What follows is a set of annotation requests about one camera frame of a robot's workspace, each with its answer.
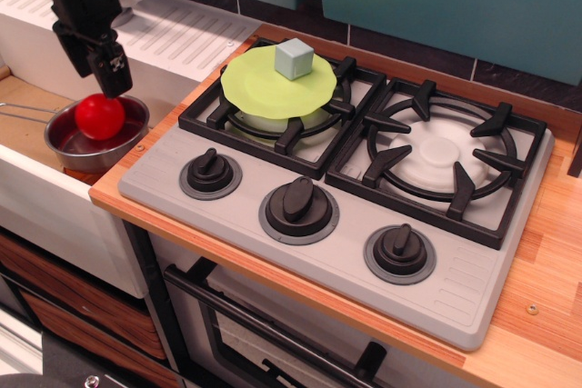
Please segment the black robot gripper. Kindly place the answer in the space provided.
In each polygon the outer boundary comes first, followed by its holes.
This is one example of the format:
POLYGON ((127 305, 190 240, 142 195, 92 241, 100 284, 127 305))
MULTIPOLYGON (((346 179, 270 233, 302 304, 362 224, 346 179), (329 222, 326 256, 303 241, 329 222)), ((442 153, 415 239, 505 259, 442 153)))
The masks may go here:
POLYGON ((60 45, 81 77, 94 75, 107 98, 117 98, 133 87, 123 47, 113 21, 122 13, 119 0, 53 0, 59 24, 53 24, 60 45))

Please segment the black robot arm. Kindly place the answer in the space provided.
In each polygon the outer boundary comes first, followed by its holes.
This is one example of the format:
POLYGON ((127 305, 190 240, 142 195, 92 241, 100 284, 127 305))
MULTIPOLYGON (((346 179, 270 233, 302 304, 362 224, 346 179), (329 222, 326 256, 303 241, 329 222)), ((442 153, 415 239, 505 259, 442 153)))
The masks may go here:
POLYGON ((133 86, 123 47, 113 22, 122 14, 119 0, 52 0, 57 20, 52 29, 82 77, 93 75, 107 98, 133 86))

